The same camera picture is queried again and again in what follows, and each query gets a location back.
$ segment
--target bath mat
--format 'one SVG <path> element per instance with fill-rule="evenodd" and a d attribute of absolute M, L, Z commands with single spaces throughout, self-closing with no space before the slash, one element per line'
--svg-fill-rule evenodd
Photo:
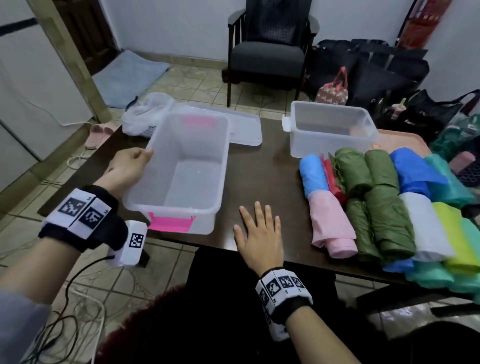
<path fill-rule="evenodd" d="M 126 50 L 93 80 L 107 106 L 124 109 L 169 67 L 168 63 L 149 61 Z"/>

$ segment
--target sleeve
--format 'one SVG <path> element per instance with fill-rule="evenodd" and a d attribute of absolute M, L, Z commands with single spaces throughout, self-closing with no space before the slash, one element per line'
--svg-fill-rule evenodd
<path fill-rule="evenodd" d="M 0 291 L 0 363 L 18 363 L 46 323 L 50 306 Z"/>

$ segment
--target dark wooden table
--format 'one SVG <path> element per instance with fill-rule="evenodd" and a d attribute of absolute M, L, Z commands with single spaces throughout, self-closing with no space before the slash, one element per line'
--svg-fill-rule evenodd
<path fill-rule="evenodd" d="M 279 215 L 282 220 L 286 261 L 327 269 L 346 276 L 394 284 L 359 299 L 359 305 L 363 305 L 366 312 L 378 309 L 379 300 L 388 298 L 374 296 L 374 293 L 378 295 L 385 292 L 385 296 L 389 297 L 394 295 L 395 307 L 390 305 L 389 308 L 406 305 L 398 302 L 399 292 L 402 292 L 402 297 L 412 290 L 415 291 L 415 297 L 418 296 L 419 290 L 426 291 L 429 297 L 432 293 L 441 295 L 442 298 L 452 296 L 449 291 L 421 289 L 406 281 L 402 274 L 383 272 L 379 266 L 363 265 L 355 258 L 331 259 L 326 250 L 312 246 L 312 223 L 308 201 L 303 195 L 299 174 L 300 160 L 290 155 L 289 134 L 282 130 L 281 122 L 262 119 L 262 135 L 263 143 L 258 147 L 230 144 L 222 206 L 216 215 L 215 229 L 211 234 L 195 235 L 149 230 L 148 236 L 182 244 L 237 250 L 232 227 L 241 223 L 238 208 L 243 205 L 252 212 L 253 204 L 258 200 L 263 205 L 269 204 L 273 214 Z M 147 142 L 148 140 L 142 137 L 127 136 L 119 128 L 39 209 L 38 213 L 42 216 L 48 215 L 74 188 L 94 183 L 118 150 L 134 146 L 145 147 Z M 119 215 L 125 220 L 148 223 L 142 214 L 128 211 L 123 206 L 120 206 Z M 372 304 L 375 304 L 376 308 L 371 309 Z"/>

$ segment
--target pink slipper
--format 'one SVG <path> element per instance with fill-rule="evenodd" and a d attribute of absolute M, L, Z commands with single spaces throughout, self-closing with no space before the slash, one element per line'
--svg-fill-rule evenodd
<path fill-rule="evenodd" d="M 112 122 L 107 122 L 105 124 L 100 124 L 99 125 L 102 128 L 102 136 L 96 145 L 97 148 L 100 148 L 100 146 L 107 141 L 108 138 L 119 128 Z"/>
<path fill-rule="evenodd" d="M 98 124 L 92 125 L 92 127 L 90 128 L 90 135 L 85 141 L 85 148 L 97 149 L 97 145 L 98 143 L 101 142 L 103 137 L 104 137 L 103 128 Z"/>

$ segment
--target orange tray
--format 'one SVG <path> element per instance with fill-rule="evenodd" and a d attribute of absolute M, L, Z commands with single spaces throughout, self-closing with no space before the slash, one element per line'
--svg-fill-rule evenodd
<path fill-rule="evenodd" d="M 377 143 L 372 144 L 372 149 L 384 149 L 388 153 L 392 153 L 394 150 L 406 147 L 422 158 L 432 154 L 423 139 L 416 134 L 383 129 L 378 129 L 378 133 L 380 133 L 380 138 Z"/>

